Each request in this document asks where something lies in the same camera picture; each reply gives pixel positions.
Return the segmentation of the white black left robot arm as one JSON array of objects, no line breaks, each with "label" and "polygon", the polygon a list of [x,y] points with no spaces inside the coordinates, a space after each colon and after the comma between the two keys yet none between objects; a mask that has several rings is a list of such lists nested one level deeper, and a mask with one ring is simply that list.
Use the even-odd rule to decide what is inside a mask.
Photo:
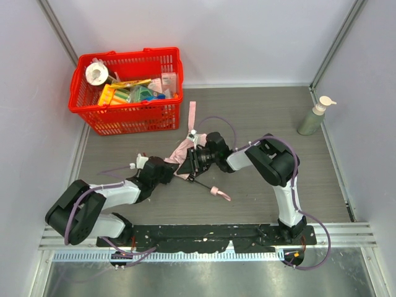
[{"label": "white black left robot arm", "polygon": [[76,246],[88,238],[96,238],[100,246],[127,245],[134,233],[132,223],[118,213],[102,211],[148,199],[159,184],[170,183],[179,164],[139,154],[125,168],[137,173],[118,183],[73,181],[47,211],[46,224],[64,238],[65,245]]}]

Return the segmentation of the pink folding umbrella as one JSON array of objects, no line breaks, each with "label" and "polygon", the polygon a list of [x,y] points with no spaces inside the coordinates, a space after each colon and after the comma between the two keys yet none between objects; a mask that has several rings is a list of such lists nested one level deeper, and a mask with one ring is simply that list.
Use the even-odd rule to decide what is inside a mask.
[{"label": "pink folding umbrella", "polygon": [[[196,102],[195,101],[190,101],[190,103],[189,103],[188,121],[187,121],[187,127],[188,127],[187,134],[189,133],[190,130],[195,129],[195,126],[196,126],[195,125],[195,121],[196,121]],[[204,146],[206,144],[206,142],[207,142],[206,141],[206,137],[207,137],[207,134],[200,134],[200,141],[199,141],[198,145]],[[177,146],[177,148],[170,155],[170,157],[165,158],[165,161],[168,162],[168,163],[177,163],[179,165],[179,167],[180,167],[181,164],[187,158],[187,150],[189,148],[191,148],[191,147],[194,147],[193,143],[190,140],[185,138]],[[176,174],[176,172],[174,173],[174,175],[179,177],[179,178],[181,178],[181,179],[183,179],[183,180],[185,180],[185,181],[190,181],[190,180],[188,180],[189,176],[187,176],[187,175],[178,176]],[[209,186],[209,192],[213,196],[220,196],[220,197],[224,198],[227,201],[231,201],[231,197],[228,194],[226,194],[223,191],[219,190],[219,188],[217,188],[215,186]]]}]

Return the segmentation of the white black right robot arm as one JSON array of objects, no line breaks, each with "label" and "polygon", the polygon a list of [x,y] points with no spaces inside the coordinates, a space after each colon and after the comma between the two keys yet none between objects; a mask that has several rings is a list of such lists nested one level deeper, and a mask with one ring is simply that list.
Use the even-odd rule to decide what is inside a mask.
[{"label": "white black right robot arm", "polygon": [[225,173],[253,166],[272,186],[278,204],[280,236],[287,243],[299,239],[307,225],[296,187],[299,158],[291,148],[272,134],[244,146],[230,149],[219,132],[205,136],[205,144],[195,141],[185,149],[186,157],[176,174],[194,181],[215,164]]}]

